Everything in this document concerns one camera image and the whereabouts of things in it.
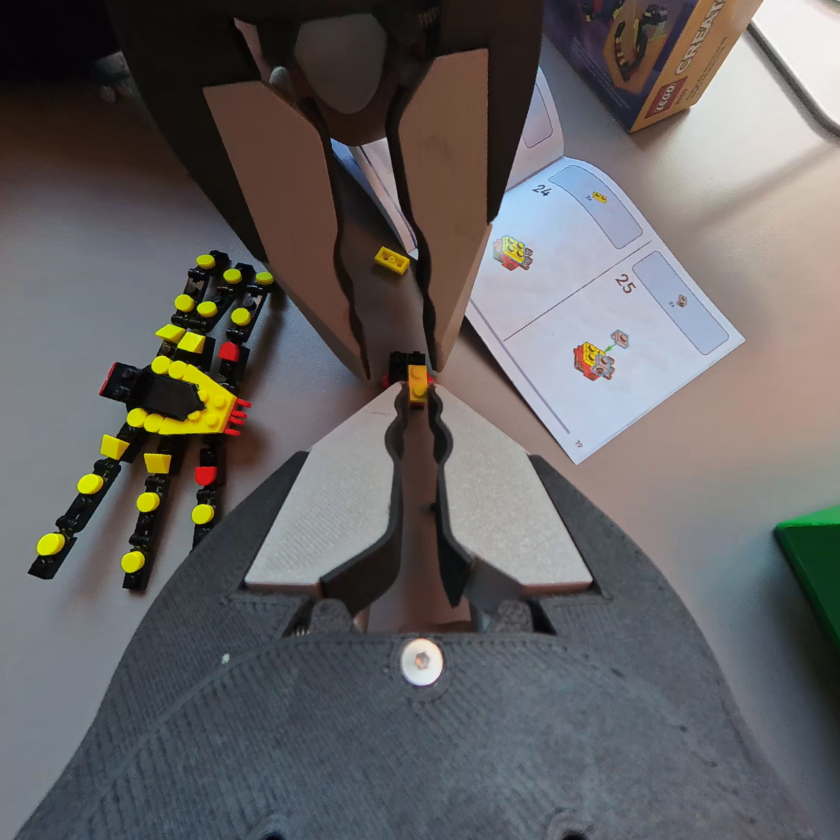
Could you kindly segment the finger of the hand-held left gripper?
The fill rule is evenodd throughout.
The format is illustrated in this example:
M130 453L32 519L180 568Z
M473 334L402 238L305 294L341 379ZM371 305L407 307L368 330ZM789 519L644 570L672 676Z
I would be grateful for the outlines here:
M443 370L491 231L487 215L488 52L432 61L401 87L386 136L402 211L413 228L429 357Z
M203 93L270 270L331 351L369 379L352 281L340 258L329 144L304 112L264 81Z

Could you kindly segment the black yellow lego spider model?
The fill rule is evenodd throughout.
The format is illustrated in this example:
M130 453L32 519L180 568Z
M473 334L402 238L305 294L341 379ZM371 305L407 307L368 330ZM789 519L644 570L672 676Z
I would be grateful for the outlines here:
M193 441L201 450L192 546L212 531L222 517L226 442L241 434L251 407L238 394L249 359L246 342L276 288L268 271L233 263L222 251L196 258L170 321L155 333L161 345L152 362L111 367L99 394L126 406L125 421L116 434L103 435L100 458L78 480L77 495L54 530L38 540L28 574L40 580L56 576L122 466L142 455L147 477L120 565L123 588L144 592L172 479Z

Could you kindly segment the green box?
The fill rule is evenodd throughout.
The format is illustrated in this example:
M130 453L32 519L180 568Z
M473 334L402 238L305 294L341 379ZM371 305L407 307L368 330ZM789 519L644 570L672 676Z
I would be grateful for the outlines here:
M839 506L778 523L773 535L839 651Z

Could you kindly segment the small yellow red lego assembly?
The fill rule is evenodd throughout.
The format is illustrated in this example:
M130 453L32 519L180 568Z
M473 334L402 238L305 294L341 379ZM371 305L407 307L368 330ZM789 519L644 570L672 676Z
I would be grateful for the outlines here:
M426 354L420 351L393 351L390 353L388 366L388 371L381 380L382 388L387 389L395 383L405 382L411 408L425 407L428 388L434 383L434 378L427 369Z

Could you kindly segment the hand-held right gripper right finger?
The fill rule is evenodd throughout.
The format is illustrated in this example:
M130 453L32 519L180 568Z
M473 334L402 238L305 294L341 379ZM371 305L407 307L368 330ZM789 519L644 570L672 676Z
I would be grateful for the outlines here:
M493 613L506 600L581 592L593 583L527 451L440 385L428 397L437 461L440 577Z

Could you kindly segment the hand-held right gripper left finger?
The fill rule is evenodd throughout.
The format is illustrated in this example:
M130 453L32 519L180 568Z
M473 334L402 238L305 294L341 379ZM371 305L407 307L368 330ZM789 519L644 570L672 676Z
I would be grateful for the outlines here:
M403 433L397 383L309 451L245 576L251 590L308 595L362 612L396 580L402 551Z

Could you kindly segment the lego instruction booklet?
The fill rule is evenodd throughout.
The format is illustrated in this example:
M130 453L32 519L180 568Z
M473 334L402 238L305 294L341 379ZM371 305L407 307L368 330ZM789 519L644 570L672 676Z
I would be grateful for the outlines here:
M564 153L541 69L466 316L575 464L743 343L622 189Z

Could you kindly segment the purple yellow lego box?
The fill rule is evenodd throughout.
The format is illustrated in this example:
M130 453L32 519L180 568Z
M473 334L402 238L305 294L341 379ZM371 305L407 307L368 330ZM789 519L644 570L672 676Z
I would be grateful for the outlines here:
M694 105L761 1L547 1L543 28L634 132Z

